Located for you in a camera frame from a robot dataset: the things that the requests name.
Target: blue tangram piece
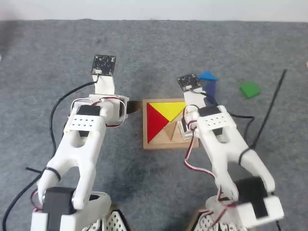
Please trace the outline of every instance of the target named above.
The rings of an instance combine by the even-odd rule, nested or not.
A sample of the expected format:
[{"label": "blue tangram piece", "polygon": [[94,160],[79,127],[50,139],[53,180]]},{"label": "blue tangram piece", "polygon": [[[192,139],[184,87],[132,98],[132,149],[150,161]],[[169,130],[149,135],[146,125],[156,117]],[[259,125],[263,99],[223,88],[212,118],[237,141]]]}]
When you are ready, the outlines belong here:
[{"label": "blue tangram piece", "polygon": [[[216,81],[211,81],[207,85],[203,87],[203,90],[213,98],[215,98],[215,90],[216,90]],[[205,102],[209,102],[211,104],[214,104],[214,101],[210,99],[209,97],[205,98]]]},{"label": "blue tangram piece", "polygon": [[214,75],[212,75],[212,73],[209,72],[209,71],[205,71],[203,74],[199,75],[198,78],[199,79],[212,80],[212,81],[217,80],[217,78]]}]

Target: tangram puzzle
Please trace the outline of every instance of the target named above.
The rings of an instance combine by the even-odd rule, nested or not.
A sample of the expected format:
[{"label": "tangram puzzle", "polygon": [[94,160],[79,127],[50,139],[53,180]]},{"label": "tangram puzzle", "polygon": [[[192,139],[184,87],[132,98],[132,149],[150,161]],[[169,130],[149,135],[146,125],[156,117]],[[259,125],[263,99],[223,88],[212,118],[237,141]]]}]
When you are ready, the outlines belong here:
[{"label": "tangram puzzle", "polygon": [[[191,140],[183,140],[177,124],[184,108],[184,99],[143,100],[143,148],[188,148]],[[194,139],[193,147],[198,146]]]}]

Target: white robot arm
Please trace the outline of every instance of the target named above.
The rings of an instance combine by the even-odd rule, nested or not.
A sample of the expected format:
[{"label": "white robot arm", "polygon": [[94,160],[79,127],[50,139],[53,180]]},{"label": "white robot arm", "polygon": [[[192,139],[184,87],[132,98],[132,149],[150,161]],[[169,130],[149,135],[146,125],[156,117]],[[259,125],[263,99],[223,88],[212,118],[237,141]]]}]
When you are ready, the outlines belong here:
[{"label": "white robot arm", "polygon": [[[115,95],[115,59],[95,56],[95,94],[72,103],[61,142],[38,181],[38,198],[44,206],[33,212],[31,231],[81,231],[97,220],[102,221],[101,230],[106,229],[111,199],[106,193],[92,192],[92,187],[106,128],[119,127],[127,117],[129,98]],[[80,173],[76,189],[55,187],[72,167]]]},{"label": "white robot arm", "polygon": [[[206,93],[196,75],[180,77],[178,82],[186,102],[185,117],[179,122],[181,133],[183,137],[189,138],[192,136],[190,128],[194,128],[194,135],[201,140],[212,163],[216,186],[229,201],[237,202],[237,206],[229,210],[232,222],[252,228],[282,219],[284,214],[280,200],[271,195],[275,190],[272,175],[257,153],[248,147],[226,108],[205,104]],[[228,173],[228,163],[238,163],[240,159],[241,166],[254,177],[233,182]],[[207,204],[207,208],[223,209],[219,202]]]}]

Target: white wall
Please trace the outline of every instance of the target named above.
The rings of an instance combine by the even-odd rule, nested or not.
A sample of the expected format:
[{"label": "white wall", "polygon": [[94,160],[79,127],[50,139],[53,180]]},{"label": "white wall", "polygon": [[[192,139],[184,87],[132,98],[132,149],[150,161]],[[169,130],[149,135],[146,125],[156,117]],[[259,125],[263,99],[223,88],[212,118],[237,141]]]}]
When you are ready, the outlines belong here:
[{"label": "white wall", "polygon": [[308,0],[0,0],[0,20],[308,22]]}]

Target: red triangle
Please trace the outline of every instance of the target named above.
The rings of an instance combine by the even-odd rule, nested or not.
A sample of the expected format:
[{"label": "red triangle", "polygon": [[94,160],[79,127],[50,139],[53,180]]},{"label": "red triangle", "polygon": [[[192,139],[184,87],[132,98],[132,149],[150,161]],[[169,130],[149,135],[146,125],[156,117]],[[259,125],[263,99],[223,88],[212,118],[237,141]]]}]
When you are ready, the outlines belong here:
[{"label": "red triangle", "polygon": [[169,121],[162,114],[156,111],[149,103],[146,104],[146,112],[149,143]]}]

